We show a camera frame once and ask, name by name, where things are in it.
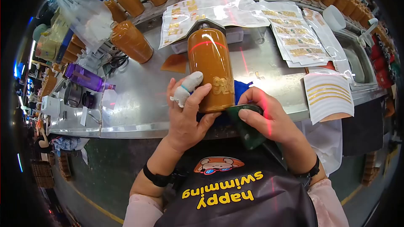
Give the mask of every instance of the faucet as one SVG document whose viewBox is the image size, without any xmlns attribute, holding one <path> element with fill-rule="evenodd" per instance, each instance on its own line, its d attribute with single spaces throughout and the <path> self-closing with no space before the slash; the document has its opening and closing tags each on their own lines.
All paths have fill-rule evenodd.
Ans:
<svg viewBox="0 0 404 227">
<path fill-rule="evenodd" d="M 369 29 L 367 31 L 361 29 L 360 32 L 362 34 L 358 38 L 356 38 L 359 44 L 361 44 L 361 46 L 364 48 L 366 47 L 366 44 L 368 44 L 369 47 L 373 47 L 375 45 L 372 39 L 371 32 L 373 31 L 373 29 L 376 28 L 377 24 L 379 23 L 379 20 L 377 18 L 372 18 L 368 20 L 368 23 L 370 25 Z"/>
</svg>

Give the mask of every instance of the sink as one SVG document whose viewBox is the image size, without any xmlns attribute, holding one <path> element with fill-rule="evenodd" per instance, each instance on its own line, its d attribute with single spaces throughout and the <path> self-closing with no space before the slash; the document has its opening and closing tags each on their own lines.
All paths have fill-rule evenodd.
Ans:
<svg viewBox="0 0 404 227">
<path fill-rule="evenodd" d="M 334 35 L 344 49 L 354 75 L 351 90 L 362 90 L 377 86 L 372 64 L 365 49 L 357 42 L 357 35 L 344 29 L 334 32 Z"/>
</svg>

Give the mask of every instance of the hand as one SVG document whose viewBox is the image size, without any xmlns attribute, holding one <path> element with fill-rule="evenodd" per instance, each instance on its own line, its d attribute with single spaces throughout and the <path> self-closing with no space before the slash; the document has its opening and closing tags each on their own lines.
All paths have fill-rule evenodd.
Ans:
<svg viewBox="0 0 404 227">
<path fill-rule="evenodd" d="M 257 87 L 251 87 L 241 95 L 238 104 L 245 104 L 249 101 L 255 102 L 264 110 L 263 116 L 247 109 L 241 109 L 238 116 L 266 138 L 282 144 L 303 136 L 276 98 Z"/>
<path fill-rule="evenodd" d="M 220 112 L 205 114 L 201 121 L 196 121 L 196 113 L 199 110 L 199 104 L 202 99 L 209 93 L 212 85 L 205 84 L 197 88 L 185 102 L 184 108 L 180 108 L 178 103 L 170 100 L 170 96 L 174 96 L 174 92 L 178 86 L 182 84 L 185 78 L 175 82 L 172 78 L 167 87 L 167 104 L 170 113 L 170 129 L 167 135 L 167 142 L 170 146 L 178 151 L 185 152 L 199 141 L 201 141 L 208 129 L 212 126 L 215 118 L 219 117 Z"/>
</svg>

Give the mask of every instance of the black wristband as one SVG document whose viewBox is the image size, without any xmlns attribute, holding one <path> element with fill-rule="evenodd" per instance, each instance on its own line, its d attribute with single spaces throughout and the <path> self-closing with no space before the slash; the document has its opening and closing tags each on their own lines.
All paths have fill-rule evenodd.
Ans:
<svg viewBox="0 0 404 227">
<path fill-rule="evenodd" d="M 148 164 L 147 163 L 143 166 L 143 173 L 157 187 L 165 187 L 165 186 L 167 186 L 167 184 L 170 182 L 170 179 L 171 179 L 171 175 L 164 176 L 164 175 L 160 175 L 160 174 L 152 174 L 150 172 L 150 170 L 148 169 Z"/>
<path fill-rule="evenodd" d="M 319 166 L 320 166 L 320 159 L 318 158 L 317 155 L 316 155 L 316 157 L 317 157 L 316 164 L 313 166 L 312 169 L 310 169 L 309 172 L 304 173 L 304 174 L 295 174 L 295 177 L 297 177 L 297 178 L 311 178 L 311 177 L 313 177 L 314 175 L 318 174 L 318 172 L 320 172 L 320 168 L 319 168 Z"/>
</svg>

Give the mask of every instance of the cable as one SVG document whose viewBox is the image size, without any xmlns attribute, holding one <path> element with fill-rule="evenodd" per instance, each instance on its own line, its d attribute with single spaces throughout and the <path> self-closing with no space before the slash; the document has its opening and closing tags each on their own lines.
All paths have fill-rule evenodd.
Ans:
<svg viewBox="0 0 404 227">
<path fill-rule="evenodd" d="M 127 63 L 129 57 L 127 55 L 116 55 L 111 58 L 111 61 L 107 63 L 107 65 L 111 66 L 111 69 L 106 73 L 107 76 L 110 76 L 114 71 L 119 68 L 120 66 Z"/>
</svg>

